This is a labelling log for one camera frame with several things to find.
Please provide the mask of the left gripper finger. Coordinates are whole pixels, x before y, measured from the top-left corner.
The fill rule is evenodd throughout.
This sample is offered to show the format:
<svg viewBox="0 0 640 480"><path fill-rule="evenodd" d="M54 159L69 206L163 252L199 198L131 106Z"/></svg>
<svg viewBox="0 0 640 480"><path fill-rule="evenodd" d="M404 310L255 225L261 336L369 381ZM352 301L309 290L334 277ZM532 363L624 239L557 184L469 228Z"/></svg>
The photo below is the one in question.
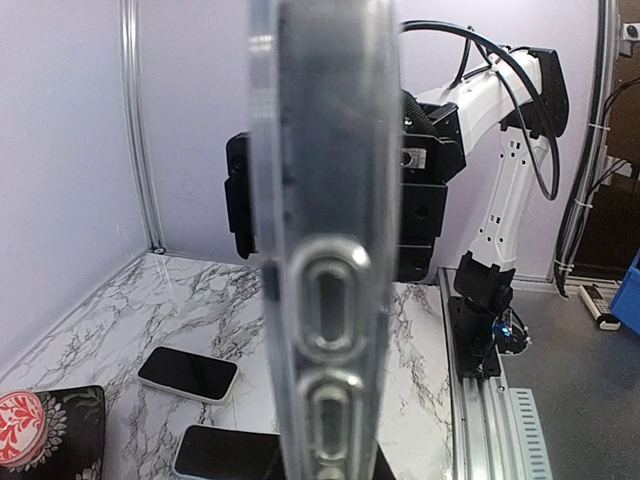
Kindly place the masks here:
<svg viewBox="0 0 640 480"><path fill-rule="evenodd" d="M396 480L396 476L394 475L380 444L377 445L372 480Z"/></svg>

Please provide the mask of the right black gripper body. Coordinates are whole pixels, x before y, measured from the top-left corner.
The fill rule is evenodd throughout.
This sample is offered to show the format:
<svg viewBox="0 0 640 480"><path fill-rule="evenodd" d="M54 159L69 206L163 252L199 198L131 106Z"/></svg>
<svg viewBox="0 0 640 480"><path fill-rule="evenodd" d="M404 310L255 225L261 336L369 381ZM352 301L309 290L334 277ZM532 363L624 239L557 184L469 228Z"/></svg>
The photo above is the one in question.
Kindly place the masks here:
<svg viewBox="0 0 640 480"><path fill-rule="evenodd" d="M396 280L426 279L435 242L441 236L448 195L447 183L466 167L458 108L422 104L403 92L404 135L400 157L401 229ZM238 256L256 253L249 182L249 134L241 132L226 143L224 182L229 230Z"/></svg>

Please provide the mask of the clear magsafe phone case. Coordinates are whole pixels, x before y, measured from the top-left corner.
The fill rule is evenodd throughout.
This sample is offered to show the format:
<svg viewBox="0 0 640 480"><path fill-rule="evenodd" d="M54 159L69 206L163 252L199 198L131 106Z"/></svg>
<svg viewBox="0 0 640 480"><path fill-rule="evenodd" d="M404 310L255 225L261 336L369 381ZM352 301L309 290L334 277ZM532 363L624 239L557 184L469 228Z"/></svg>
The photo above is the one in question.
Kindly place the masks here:
<svg viewBox="0 0 640 480"><path fill-rule="evenodd" d="M399 233L389 1L249 5L250 181L286 476L369 479Z"/></svg>

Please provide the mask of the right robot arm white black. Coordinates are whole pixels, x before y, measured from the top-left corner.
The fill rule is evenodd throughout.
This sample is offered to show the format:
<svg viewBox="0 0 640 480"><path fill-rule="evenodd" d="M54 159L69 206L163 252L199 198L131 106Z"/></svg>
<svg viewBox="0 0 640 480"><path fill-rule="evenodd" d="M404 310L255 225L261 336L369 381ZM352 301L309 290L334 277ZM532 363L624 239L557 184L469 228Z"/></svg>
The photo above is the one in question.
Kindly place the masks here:
<svg viewBox="0 0 640 480"><path fill-rule="evenodd" d="M446 185L485 133L505 135L491 204L460 263L462 296L491 313L511 300L516 232L544 159L557 163L568 121L558 55L522 47L448 86L388 94L395 67L344 47L282 50L279 82L254 92L257 141L226 145L229 227L240 257L322 235L354 239L371 258L400 241L397 280L429 269Z"/></svg>

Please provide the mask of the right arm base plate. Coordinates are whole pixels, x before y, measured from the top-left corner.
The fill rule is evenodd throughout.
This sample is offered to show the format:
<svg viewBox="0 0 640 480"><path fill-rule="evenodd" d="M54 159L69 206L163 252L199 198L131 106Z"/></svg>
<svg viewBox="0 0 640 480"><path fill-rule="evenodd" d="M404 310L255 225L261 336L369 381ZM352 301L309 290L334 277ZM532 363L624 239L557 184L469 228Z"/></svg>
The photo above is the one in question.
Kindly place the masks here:
<svg viewBox="0 0 640 480"><path fill-rule="evenodd" d="M477 310L467 299L447 302L456 371L461 378L487 380L501 375L500 355L519 355L531 344L528 327L508 307L498 316Z"/></svg>

